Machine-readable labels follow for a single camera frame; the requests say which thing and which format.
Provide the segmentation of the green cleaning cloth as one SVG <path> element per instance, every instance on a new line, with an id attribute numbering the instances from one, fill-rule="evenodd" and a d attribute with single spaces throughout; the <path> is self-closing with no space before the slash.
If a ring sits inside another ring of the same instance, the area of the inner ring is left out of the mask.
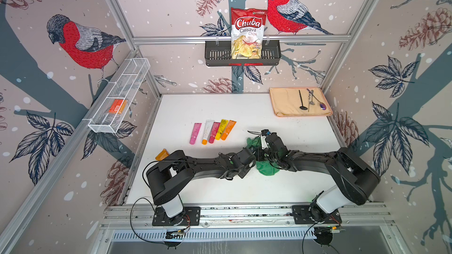
<path id="1" fill-rule="evenodd" d="M 256 158 L 255 166 L 260 174 L 264 176 L 273 176 L 280 171 L 280 168 L 272 163 L 262 147 L 262 136 L 247 139 L 247 148 Z"/>

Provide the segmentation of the orange toothpaste tube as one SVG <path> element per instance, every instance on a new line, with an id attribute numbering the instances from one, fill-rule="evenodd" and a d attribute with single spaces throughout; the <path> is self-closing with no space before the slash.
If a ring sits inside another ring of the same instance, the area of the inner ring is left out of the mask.
<path id="1" fill-rule="evenodd" d="M 227 126 L 225 127 L 222 135 L 221 135 L 221 139 L 223 141 L 225 141 L 228 137 L 228 135 L 230 134 L 230 132 L 233 130 L 234 126 L 235 126 L 236 122 L 233 120 L 229 120 Z"/>

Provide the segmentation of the yellow toothpaste tube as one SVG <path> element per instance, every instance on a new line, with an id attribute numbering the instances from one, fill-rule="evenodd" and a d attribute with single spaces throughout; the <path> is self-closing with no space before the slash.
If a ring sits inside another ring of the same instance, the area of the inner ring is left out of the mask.
<path id="1" fill-rule="evenodd" d="M 222 119 L 220 122 L 220 126 L 218 127 L 218 131 L 215 135 L 216 140 L 220 140 L 222 133 L 224 132 L 226 126 L 228 125 L 229 120 Z"/>

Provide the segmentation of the red pink toothpaste tube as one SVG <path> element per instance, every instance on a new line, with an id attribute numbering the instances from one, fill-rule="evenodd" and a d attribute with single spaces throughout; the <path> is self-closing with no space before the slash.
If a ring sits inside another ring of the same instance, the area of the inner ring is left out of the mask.
<path id="1" fill-rule="evenodd" d="M 212 128 L 211 128 L 211 132 L 210 132 L 210 135 L 209 135 L 209 139 L 208 139 L 209 143 L 214 143 L 215 137 L 217 136 L 217 133 L 218 133 L 220 125 L 221 125 L 220 122 L 214 122 L 213 123 Z"/>

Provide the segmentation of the white toothpaste tube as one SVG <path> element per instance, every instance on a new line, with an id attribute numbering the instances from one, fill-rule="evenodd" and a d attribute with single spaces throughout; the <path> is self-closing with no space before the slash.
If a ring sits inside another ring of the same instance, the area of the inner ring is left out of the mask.
<path id="1" fill-rule="evenodd" d="M 210 139 L 210 135 L 211 135 L 211 130 L 212 127 L 214 125 L 214 121 L 213 120 L 206 120 L 206 124 L 205 124 L 205 128 L 204 128 L 204 133 L 202 136 L 202 144 L 206 145 Z"/>

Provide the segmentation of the magenta toothpaste tube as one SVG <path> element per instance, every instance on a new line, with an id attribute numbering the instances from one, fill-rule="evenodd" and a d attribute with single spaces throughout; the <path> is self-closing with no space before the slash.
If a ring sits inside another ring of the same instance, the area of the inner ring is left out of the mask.
<path id="1" fill-rule="evenodd" d="M 197 136 L 199 134 L 199 131 L 201 129 L 202 123 L 195 123 L 193 126 L 193 130 L 191 133 L 191 137 L 190 137 L 190 145 L 194 145 L 196 143 L 197 140 Z"/>

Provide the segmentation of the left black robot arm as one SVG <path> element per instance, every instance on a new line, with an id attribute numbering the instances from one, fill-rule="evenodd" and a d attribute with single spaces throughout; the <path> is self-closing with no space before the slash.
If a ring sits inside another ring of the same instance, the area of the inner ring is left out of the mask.
<path id="1" fill-rule="evenodd" d="M 153 202 L 173 219 L 184 213 L 180 192 L 193 180 L 244 178 L 256 165 L 257 159 L 248 148 L 238 153 L 218 154 L 216 158 L 193 158 L 177 150 L 161 161 L 144 168 L 142 177 L 151 191 Z"/>

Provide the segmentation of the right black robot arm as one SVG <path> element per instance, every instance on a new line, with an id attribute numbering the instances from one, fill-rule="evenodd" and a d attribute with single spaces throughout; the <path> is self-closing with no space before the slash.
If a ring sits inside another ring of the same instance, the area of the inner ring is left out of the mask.
<path id="1" fill-rule="evenodd" d="M 267 129 L 261 131 L 260 138 L 259 161 L 268 161 L 278 170 L 318 172 L 332 177 L 335 185 L 322 191 L 310 203 L 308 210 L 316 222 L 326 220 L 347 204 L 365 204 L 381 181 L 377 172 L 348 148 L 326 153 L 289 150 L 275 132 Z"/>

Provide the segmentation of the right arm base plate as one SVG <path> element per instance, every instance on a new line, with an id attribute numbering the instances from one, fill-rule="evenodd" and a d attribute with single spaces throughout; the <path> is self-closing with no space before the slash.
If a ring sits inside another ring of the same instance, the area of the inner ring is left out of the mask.
<path id="1" fill-rule="evenodd" d="M 310 205 L 293 205 L 291 207 L 291 216 L 296 225 L 312 225 L 314 223 L 340 225 L 342 219 L 339 211 L 327 214 L 318 207 Z"/>

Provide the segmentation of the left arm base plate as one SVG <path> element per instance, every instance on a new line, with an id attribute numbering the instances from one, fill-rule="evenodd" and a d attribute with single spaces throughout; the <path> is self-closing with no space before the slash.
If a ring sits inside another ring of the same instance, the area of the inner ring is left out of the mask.
<path id="1" fill-rule="evenodd" d="M 152 226 L 198 226 L 200 223 L 201 208 L 198 206 L 183 207 L 180 214 L 170 218 L 163 207 L 157 207 L 153 217 Z"/>

